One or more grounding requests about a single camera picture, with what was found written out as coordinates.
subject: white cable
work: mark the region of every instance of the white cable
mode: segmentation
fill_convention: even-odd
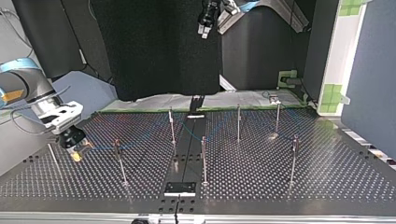
[[[18,36],[18,38],[30,49],[32,48],[32,45],[29,43],[28,40],[23,39],[23,37],[18,33],[17,29],[14,27],[14,25],[11,23],[11,21],[7,17],[7,13],[11,14],[13,17],[15,17],[18,21],[20,21],[20,18],[18,17],[17,13],[7,9],[0,7],[0,12],[3,14],[4,19],[6,20],[6,23],[11,27],[11,29],[14,31],[14,33]]]

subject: black fabric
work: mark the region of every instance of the black fabric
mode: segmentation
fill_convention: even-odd
[[[92,0],[92,8],[122,101],[219,90],[219,36],[197,34],[201,1]]]
[[[62,0],[64,10],[71,22],[73,31],[84,54],[85,60],[97,71],[99,78],[109,80],[111,78],[110,66],[95,18],[91,15],[88,7],[89,0]],[[84,69],[85,73],[98,77],[89,66]]]
[[[60,0],[12,2],[47,77],[59,77],[84,67]]]

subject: green tape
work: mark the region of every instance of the green tape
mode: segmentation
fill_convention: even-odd
[[[326,84],[324,85],[323,95],[321,98],[320,113],[335,113],[341,103],[342,85]]]
[[[362,0],[343,0],[338,16],[356,16],[361,10]]]

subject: gray wall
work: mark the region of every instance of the gray wall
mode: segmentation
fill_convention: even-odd
[[[396,1],[367,5],[342,122],[396,158]]]
[[[11,0],[0,0],[0,7],[5,7],[15,11]],[[4,16],[0,16],[0,63],[5,63],[16,58],[26,57],[30,49],[21,42],[12,29],[7,25]],[[20,35],[24,37],[24,32],[18,20],[8,17],[17,28]],[[33,53],[32,59],[38,64],[38,60]]]

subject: black cable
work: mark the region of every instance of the black cable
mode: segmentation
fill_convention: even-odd
[[[33,53],[33,48],[30,49],[30,52],[29,52],[29,54],[26,56],[26,58],[30,58],[30,56],[32,56],[32,53]]]
[[[296,56],[295,56],[295,52],[294,52],[294,44],[293,44],[293,28],[292,28],[292,23],[293,23],[293,14],[294,14],[294,7],[295,7],[295,3],[296,0],[293,0],[293,3],[291,4],[291,13],[290,13],[290,47],[291,47],[291,56],[292,56],[292,60],[293,60],[293,67],[294,69],[297,70],[297,60],[296,60]],[[305,93],[308,95],[308,97],[312,100],[312,103],[315,105],[316,108],[318,108],[317,103],[315,103],[315,99],[312,97],[311,94],[309,94],[308,90],[306,89],[306,86],[303,82],[303,79],[301,77],[299,77],[299,79],[301,80],[301,84],[304,88]]]
[[[303,88],[304,88],[304,90],[305,90],[305,93],[308,95],[309,98],[311,98],[312,103],[315,105],[315,107],[318,108],[317,103],[315,103],[315,99],[312,98],[311,94],[309,94],[308,90],[306,89],[305,84],[304,84],[304,82],[303,82],[303,79],[300,78],[300,77],[299,77],[299,79],[301,80],[301,84],[302,84],[302,86],[303,86]]]
[[[81,50],[81,53],[82,53],[82,55],[84,56],[85,60],[87,61],[87,58],[85,57],[84,50],[82,49],[81,43],[79,42],[78,37],[77,37],[77,35],[76,35],[76,31],[75,31],[75,29],[74,29],[74,27],[73,27],[72,22],[70,21],[70,17],[69,17],[69,15],[68,15],[67,12],[66,12],[66,7],[64,6],[64,1],[63,1],[63,0],[61,0],[61,5],[62,5],[62,7],[64,8],[64,15],[66,16],[67,21],[69,22],[70,28],[71,28],[72,31],[73,31],[73,36],[75,37],[75,39],[76,39],[76,41],[77,41],[77,43],[78,43],[78,47],[79,47],[79,49]],[[94,68],[88,63],[88,61],[85,63],[84,67],[83,67],[81,70],[79,70],[79,71],[82,72],[84,69],[87,68],[87,66],[91,68],[91,70],[96,74],[96,77],[97,77],[97,78],[99,78],[99,79],[101,79],[101,80],[105,80],[104,78],[102,78],[102,77],[99,75],[98,71],[97,71],[96,69],[94,69]]]

